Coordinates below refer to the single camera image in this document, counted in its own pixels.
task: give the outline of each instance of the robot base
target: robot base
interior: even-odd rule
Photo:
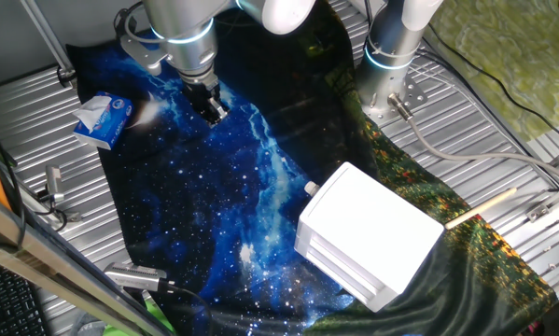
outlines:
[[[426,97],[426,94],[420,89],[420,87],[418,87],[416,82],[412,79],[412,76],[407,75],[405,83],[405,88],[402,92],[403,94],[401,94],[399,98],[403,101],[403,104],[410,108],[411,111],[414,111],[418,107],[424,105],[428,100],[428,97]],[[362,110],[378,126],[382,126],[392,119],[400,118],[398,111],[391,106],[378,108],[378,106],[370,107],[369,105],[363,104]]]

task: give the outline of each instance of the green patterned cloth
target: green patterned cloth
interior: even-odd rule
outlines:
[[[339,45],[340,39],[334,38]],[[307,49],[316,50],[309,51],[313,57],[327,48]],[[348,60],[330,71],[326,81],[339,88],[342,108],[357,123],[359,135],[370,140],[375,178],[440,223],[467,212],[466,202],[366,118],[353,90],[353,74]],[[406,248],[413,246],[402,239],[401,249]],[[445,232],[408,289],[379,313],[355,301],[345,311],[316,321],[305,334],[516,335],[555,302],[552,289],[490,225],[474,217]]]
[[[499,78],[520,104],[559,126],[558,0],[445,0],[432,23],[448,45]],[[524,140],[550,130],[438,44],[429,29],[426,38]]]

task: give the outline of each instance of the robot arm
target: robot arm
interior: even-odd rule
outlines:
[[[156,76],[161,61],[174,67],[184,82],[183,93],[192,107],[211,125],[227,116],[228,108],[219,99],[215,75],[217,37],[214,16],[238,7],[274,34],[298,28],[313,7],[314,0],[144,0],[148,20],[160,40],[135,36],[129,29],[132,13],[125,18],[121,46],[146,70]],[[149,50],[143,43],[157,43]]]
[[[362,108],[382,116],[390,94],[406,95],[406,74],[428,22],[443,0],[389,0],[374,17],[356,70]]]

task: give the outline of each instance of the tissue box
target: tissue box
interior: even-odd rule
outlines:
[[[82,121],[79,121],[74,129],[74,135],[83,143],[110,150],[118,140],[126,121],[130,118],[133,105],[128,99],[106,92],[99,91],[96,95],[109,96],[111,102],[94,125],[92,133]]]

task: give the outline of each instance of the green object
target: green object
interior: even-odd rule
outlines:
[[[432,23],[439,36],[499,78],[518,103],[559,126],[559,0],[445,0]],[[425,37],[524,140],[548,132],[534,115],[513,105],[490,78]]]
[[[160,320],[160,322],[165,325],[165,327],[167,327],[169,330],[171,330],[172,332],[175,332],[174,327],[171,326],[171,323],[169,323],[169,320],[167,319],[167,317],[165,317],[165,315],[162,313],[161,309],[159,309],[158,306],[154,305],[151,302],[147,301],[147,309],[148,311],[153,314],[155,317],[157,317],[157,319]],[[105,332],[103,333],[103,336],[126,336],[127,334],[123,331],[119,331],[118,329],[112,327],[112,326],[107,326],[107,328],[105,329]]]

